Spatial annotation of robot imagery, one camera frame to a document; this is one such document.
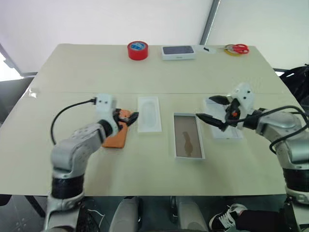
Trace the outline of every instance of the orange object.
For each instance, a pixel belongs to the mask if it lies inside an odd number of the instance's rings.
[[[128,110],[121,110],[120,117],[130,117],[131,112]],[[114,137],[109,137],[103,143],[103,147],[110,147],[110,148],[124,148],[126,143],[126,133],[128,130],[127,125],[124,122],[119,122],[120,125],[123,126],[122,130]]]

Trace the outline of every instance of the white wall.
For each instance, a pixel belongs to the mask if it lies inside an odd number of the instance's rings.
[[[273,68],[309,63],[308,0],[221,0],[207,44],[255,45]]]
[[[0,0],[0,43],[36,72],[60,43],[198,44],[212,0]],[[273,68],[309,62],[308,0],[221,0],[208,44],[255,45]]]
[[[0,0],[0,43],[36,72],[60,43],[198,44],[211,0]]]

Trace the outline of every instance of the sneaker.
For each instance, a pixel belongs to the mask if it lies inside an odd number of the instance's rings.
[[[212,231],[228,231],[231,227],[235,226],[235,220],[243,210],[247,210],[247,208],[241,204],[228,206],[227,210],[215,215],[209,221],[209,228]]]

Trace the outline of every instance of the table leg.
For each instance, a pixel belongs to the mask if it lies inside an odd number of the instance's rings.
[[[44,218],[45,217],[45,211],[42,209],[42,207],[37,202],[37,200],[34,198],[34,196],[25,196],[25,198],[32,205],[32,207],[38,213],[38,215],[40,215],[40,217]]]

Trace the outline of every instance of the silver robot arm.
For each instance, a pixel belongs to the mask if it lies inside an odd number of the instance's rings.
[[[202,121],[222,131],[228,126],[240,130],[249,128],[271,142],[270,149],[277,155],[286,182],[286,222],[293,231],[301,231],[304,227],[300,225],[309,224],[308,116],[303,116],[307,125],[302,127],[295,114],[279,110],[254,110],[254,97],[248,84],[240,84],[226,97],[214,96],[210,99],[226,105],[225,122],[207,114],[197,114]],[[298,109],[294,106],[281,108]]]
[[[73,135],[56,144],[52,150],[52,191],[47,198],[45,231],[76,231],[84,197],[84,174],[91,154],[96,152],[108,136],[120,130],[119,121],[128,126],[136,121],[138,113],[120,118],[116,100],[108,94],[96,98],[101,120],[76,130]]]

